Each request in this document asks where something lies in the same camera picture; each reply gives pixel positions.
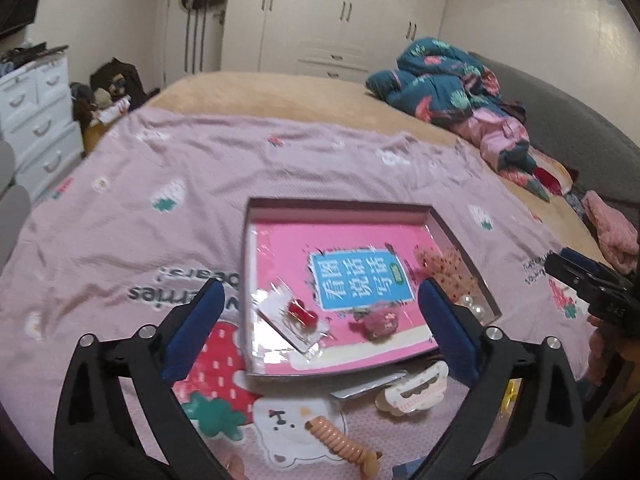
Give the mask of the person's hand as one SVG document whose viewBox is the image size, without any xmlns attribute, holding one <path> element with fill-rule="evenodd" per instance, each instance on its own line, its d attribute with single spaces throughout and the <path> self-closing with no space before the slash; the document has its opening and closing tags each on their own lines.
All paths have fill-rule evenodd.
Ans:
<svg viewBox="0 0 640 480">
<path fill-rule="evenodd" d="M 608 323 L 588 315 L 588 323 L 594 328 L 589 339 L 589 358 L 587 379 L 597 386 L 601 385 L 606 370 L 615 353 L 619 354 L 626 362 L 639 363 L 639 343 L 626 339 Z"/>
</svg>

